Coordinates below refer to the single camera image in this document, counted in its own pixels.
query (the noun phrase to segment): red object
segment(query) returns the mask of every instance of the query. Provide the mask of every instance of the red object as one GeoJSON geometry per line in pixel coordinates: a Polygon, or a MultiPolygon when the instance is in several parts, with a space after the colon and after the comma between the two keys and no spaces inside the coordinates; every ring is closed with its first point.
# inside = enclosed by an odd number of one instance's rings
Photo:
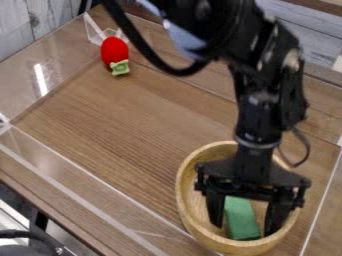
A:
{"type": "Polygon", "coordinates": [[[128,46],[118,37],[108,37],[102,44],[102,60],[110,66],[128,59],[128,46]]]}

